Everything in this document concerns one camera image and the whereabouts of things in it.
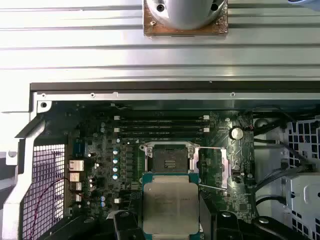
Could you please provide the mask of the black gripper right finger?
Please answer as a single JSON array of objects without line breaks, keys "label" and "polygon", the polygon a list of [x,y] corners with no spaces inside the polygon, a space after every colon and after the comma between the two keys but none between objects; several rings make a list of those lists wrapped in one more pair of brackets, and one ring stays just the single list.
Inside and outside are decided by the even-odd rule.
[{"label": "black gripper right finger", "polygon": [[220,211],[212,229],[213,240],[295,240],[296,232],[268,216],[258,216],[250,223],[229,211]]}]

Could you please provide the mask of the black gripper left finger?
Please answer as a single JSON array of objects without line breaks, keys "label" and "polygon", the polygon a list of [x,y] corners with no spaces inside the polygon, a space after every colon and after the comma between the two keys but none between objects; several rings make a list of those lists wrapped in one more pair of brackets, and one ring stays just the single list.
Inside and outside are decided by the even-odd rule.
[{"label": "black gripper left finger", "polygon": [[45,232],[40,240],[139,240],[141,228],[135,215],[117,210],[104,220],[78,216],[59,223]]}]

